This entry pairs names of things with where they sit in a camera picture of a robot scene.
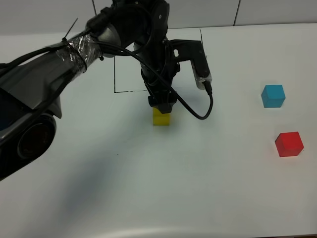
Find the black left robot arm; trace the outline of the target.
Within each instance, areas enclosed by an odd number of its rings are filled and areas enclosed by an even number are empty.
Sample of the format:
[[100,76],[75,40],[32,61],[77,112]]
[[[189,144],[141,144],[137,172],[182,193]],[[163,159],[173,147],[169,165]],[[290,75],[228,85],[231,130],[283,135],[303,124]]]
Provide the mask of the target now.
[[124,56],[134,46],[149,103],[171,112],[170,91],[180,70],[167,39],[169,4],[164,0],[115,0],[72,38],[25,54],[0,66],[0,177],[30,164],[51,146],[60,94],[96,60]]

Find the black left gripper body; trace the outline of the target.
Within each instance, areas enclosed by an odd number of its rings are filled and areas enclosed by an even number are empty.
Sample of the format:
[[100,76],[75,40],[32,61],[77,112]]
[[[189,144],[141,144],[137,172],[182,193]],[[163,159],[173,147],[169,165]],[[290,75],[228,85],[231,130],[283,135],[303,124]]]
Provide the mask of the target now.
[[[169,84],[180,71],[180,66],[174,60],[171,43],[167,37],[157,42],[152,41],[138,56]],[[175,104],[177,102],[176,97],[143,64],[141,65],[141,76],[149,93],[150,104]]]

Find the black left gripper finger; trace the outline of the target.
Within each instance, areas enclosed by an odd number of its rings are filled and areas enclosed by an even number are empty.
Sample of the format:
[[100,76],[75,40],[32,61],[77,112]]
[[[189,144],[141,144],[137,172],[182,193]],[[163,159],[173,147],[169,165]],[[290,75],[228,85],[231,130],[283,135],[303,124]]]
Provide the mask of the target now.
[[162,114],[169,114],[172,112],[172,108],[175,104],[175,101],[167,103],[158,103],[156,101],[151,102],[151,107],[157,109]]

